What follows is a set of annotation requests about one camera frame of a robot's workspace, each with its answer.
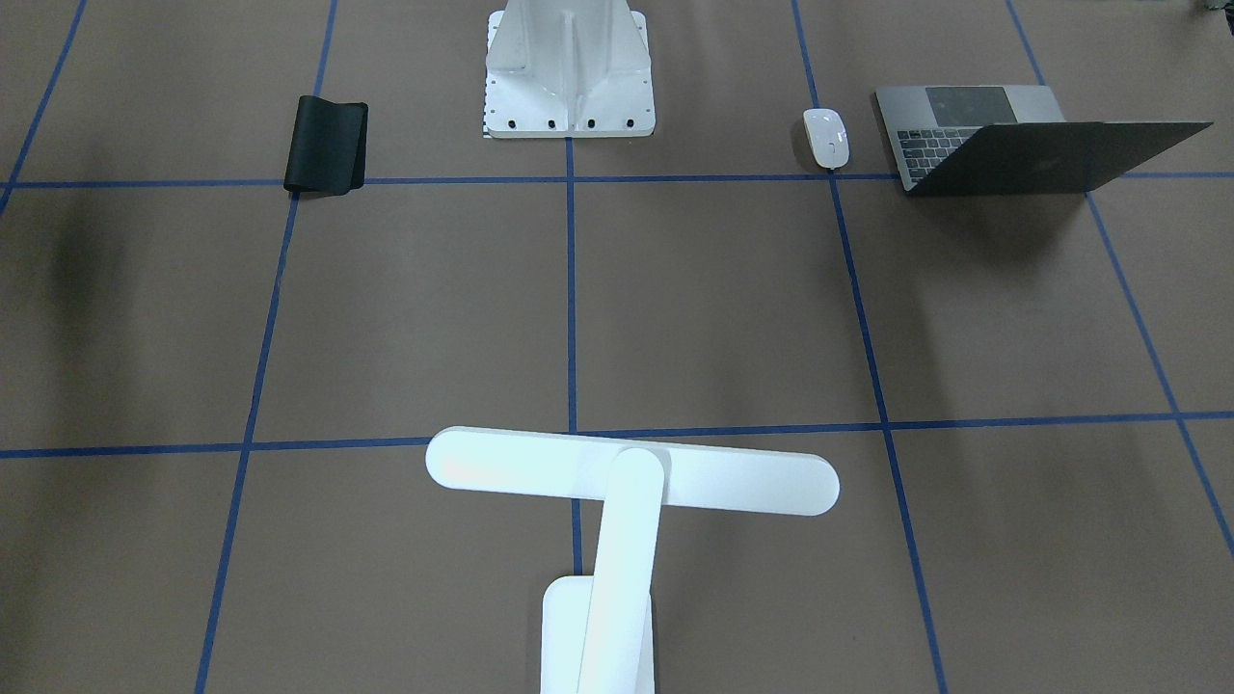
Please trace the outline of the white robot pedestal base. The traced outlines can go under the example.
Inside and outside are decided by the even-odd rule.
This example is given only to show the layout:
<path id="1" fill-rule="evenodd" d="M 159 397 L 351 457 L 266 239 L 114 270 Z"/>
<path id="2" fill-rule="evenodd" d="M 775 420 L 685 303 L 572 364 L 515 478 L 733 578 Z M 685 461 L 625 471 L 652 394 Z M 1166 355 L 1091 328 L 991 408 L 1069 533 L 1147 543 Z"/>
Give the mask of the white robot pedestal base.
<path id="1" fill-rule="evenodd" d="M 629 2 L 508 1 L 486 26 L 484 136 L 656 132 L 652 40 Z"/>

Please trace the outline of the black mouse pad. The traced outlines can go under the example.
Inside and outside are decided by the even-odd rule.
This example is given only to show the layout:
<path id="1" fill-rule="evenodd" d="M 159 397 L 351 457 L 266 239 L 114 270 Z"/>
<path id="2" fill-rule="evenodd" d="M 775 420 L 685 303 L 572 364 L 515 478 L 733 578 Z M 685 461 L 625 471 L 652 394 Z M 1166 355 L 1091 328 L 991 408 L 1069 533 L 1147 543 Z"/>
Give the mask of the black mouse pad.
<path id="1" fill-rule="evenodd" d="M 365 102 L 334 104 L 300 96 L 283 173 L 289 193 L 346 195 L 365 184 Z"/>

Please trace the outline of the white wireless mouse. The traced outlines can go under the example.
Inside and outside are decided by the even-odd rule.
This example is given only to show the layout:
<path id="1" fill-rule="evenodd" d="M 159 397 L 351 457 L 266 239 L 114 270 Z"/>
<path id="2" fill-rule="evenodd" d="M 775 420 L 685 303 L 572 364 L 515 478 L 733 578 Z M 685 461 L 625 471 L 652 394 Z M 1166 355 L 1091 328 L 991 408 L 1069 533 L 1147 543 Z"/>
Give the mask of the white wireless mouse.
<path id="1" fill-rule="evenodd" d="M 817 165 L 838 170 L 849 163 L 851 148 L 842 115 L 829 107 L 812 107 L 803 111 L 802 121 Z"/>

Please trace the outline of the grey laptop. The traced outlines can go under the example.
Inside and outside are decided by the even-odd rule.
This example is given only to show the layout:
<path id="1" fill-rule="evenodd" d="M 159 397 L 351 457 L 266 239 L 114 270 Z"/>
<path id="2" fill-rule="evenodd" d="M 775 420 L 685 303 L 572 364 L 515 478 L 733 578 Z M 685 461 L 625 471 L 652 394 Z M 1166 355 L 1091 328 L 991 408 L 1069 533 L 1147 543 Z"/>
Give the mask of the grey laptop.
<path id="1" fill-rule="evenodd" d="M 891 85 L 875 100 L 908 198 L 1091 193 L 1211 121 L 1067 121 L 1046 85 Z"/>

